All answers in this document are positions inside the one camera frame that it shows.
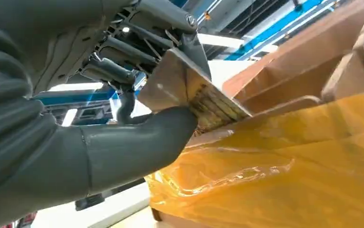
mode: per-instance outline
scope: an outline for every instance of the bolt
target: bolt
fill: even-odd
[[[189,25],[190,26],[195,26],[195,24],[196,24],[196,19],[194,18],[194,16],[193,15],[188,15],[187,17],[186,17],[186,20],[188,21],[188,23],[189,23]]]

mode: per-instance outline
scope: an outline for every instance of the robotic arm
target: robotic arm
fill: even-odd
[[[120,32],[124,25],[130,37]],[[167,0],[0,0],[0,226],[178,157],[196,117],[173,107],[130,118],[134,76],[123,66],[150,74],[166,49],[178,47],[208,72],[196,28]],[[122,124],[64,128],[41,114],[41,102],[29,98],[74,74],[122,93]]]

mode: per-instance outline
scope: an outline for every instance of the metal plate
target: metal plate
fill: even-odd
[[[154,113],[173,106],[189,106],[199,121],[195,135],[251,116],[176,48],[165,53],[138,99]]]

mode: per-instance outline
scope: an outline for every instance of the plastic bag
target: plastic bag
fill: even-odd
[[[364,227],[364,94],[197,137],[150,206],[215,228]]]

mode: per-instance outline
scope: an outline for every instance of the ceiling light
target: ceiling light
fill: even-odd
[[[68,112],[66,113],[65,119],[63,120],[62,126],[63,127],[69,127],[71,125],[71,123],[74,120],[74,117],[76,116],[77,113],[77,109],[69,109]]]
[[[262,48],[262,51],[270,53],[277,51],[277,49],[278,49],[277,45],[266,45]]]
[[[241,45],[244,44],[244,40],[236,39],[236,38],[229,38],[229,37],[221,37],[221,36],[214,36],[209,34],[197,34],[199,41],[202,44],[210,44],[215,46],[225,46],[230,48],[239,48]]]
[[[128,33],[128,32],[130,32],[130,28],[129,27],[123,27],[122,32]]]
[[[72,90],[89,90],[100,89],[104,84],[100,82],[93,83],[74,83],[74,84],[61,84],[52,87],[48,91],[72,91]]]

